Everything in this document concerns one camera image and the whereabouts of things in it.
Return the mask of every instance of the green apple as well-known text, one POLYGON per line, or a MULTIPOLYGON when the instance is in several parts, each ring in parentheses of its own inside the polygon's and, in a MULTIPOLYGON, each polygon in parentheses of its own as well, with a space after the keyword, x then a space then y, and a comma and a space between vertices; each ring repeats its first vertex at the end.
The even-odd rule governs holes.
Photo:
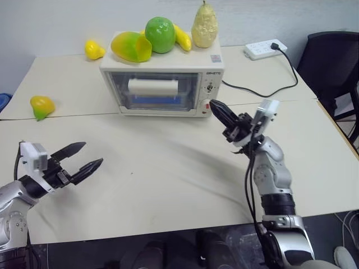
POLYGON ((164 17, 154 17, 148 21, 145 36, 157 53, 169 52, 174 47, 176 32, 172 21, 164 17))

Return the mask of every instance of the white wall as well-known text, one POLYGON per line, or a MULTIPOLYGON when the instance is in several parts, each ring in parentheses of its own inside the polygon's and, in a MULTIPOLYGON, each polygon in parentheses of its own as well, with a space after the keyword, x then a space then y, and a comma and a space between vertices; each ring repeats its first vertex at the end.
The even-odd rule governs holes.
MULTIPOLYGON (((278 38, 298 63, 310 33, 359 31, 359 0, 208 0, 222 45, 278 38)), ((0 0, 0 92, 13 93, 34 57, 79 54, 94 38, 139 31, 165 16, 190 30, 201 0, 0 0)))

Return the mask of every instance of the table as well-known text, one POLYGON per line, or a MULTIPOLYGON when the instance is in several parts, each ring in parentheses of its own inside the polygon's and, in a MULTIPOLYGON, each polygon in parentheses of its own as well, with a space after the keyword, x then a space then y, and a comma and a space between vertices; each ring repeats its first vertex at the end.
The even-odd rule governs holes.
MULTIPOLYGON (((256 107, 231 108, 253 115, 256 107)), ((41 142, 51 153, 86 141, 63 167, 73 174, 99 157, 103 164, 86 181, 43 197, 29 211, 34 244, 249 223, 243 191, 248 160, 231 154, 235 149, 223 128, 215 117, 119 114, 0 122, 0 184, 12 180, 19 140, 41 142)), ((298 214, 359 207, 359 162, 316 100, 282 102, 266 135, 284 151, 298 214)))
MULTIPOLYGON (((244 56, 243 46, 222 47, 222 55, 223 79, 230 84, 269 94, 294 83, 292 71, 282 55, 252 61, 244 56)), ((88 61, 84 55, 36 58, 11 102, 0 113, 0 119, 34 118, 29 104, 34 95, 46 95, 54 100, 56 110, 50 117, 118 113, 117 103, 100 74, 100 61, 88 61)), ((303 80, 298 79, 296 87, 279 92, 275 98, 280 101, 315 99, 303 80)), ((262 101, 258 96, 224 84, 217 99, 228 105, 262 101)))

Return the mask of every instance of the floor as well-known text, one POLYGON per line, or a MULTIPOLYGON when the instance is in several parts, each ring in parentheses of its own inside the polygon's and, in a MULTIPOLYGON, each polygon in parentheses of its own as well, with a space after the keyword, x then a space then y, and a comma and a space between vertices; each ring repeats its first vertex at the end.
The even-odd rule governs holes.
MULTIPOLYGON (((339 215, 344 218, 345 214, 342 212, 339 215)), ((334 263, 333 250, 342 245, 342 225, 339 220, 330 214, 306 217, 304 223, 316 259, 334 263)), ((352 227, 359 239, 359 217, 354 219, 352 227)), ((251 224, 209 229, 226 240, 241 268, 266 268, 259 265, 263 256, 251 224)), ((167 244, 166 269, 200 269, 202 267, 197 263, 198 252, 195 247, 196 232, 197 230, 185 230, 86 242, 43 244, 35 245, 35 249, 42 259, 42 268, 131 269, 135 257, 148 242, 161 240, 167 244)), ((345 234, 345 240, 347 249, 359 267, 359 252, 355 250, 348 233, 345 234)))

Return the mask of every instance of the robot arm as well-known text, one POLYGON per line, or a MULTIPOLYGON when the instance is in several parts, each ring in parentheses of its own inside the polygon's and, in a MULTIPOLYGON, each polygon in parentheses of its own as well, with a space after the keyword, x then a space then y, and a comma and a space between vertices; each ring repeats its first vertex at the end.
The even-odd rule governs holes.
POLYGON ((237 153, 254 155, 253 178, 265 213, 258 234, 265 263, 275 269, 298 268, 314 259, 314 253, 302 218, 295 212, 292 177, 283 152, 262 135, 278 105, 278 101, 264 100, 252 118, 247 113, 236 116, 220 101, 210 102, 213 114, 226 126, 223 135, 227 141, 241 148, 237 153))
POLYGON ((103 159, 92 161, 74 175, 69 175, 60 161, 77 153, 86 143, 78 142, 52 154, 40 144, 20 142, 20 161, 28 175, 0 188, 0 267, 22 268, 27 245, 27 211, 38 199, 57 188, 79 184, 101 165, 103 159))

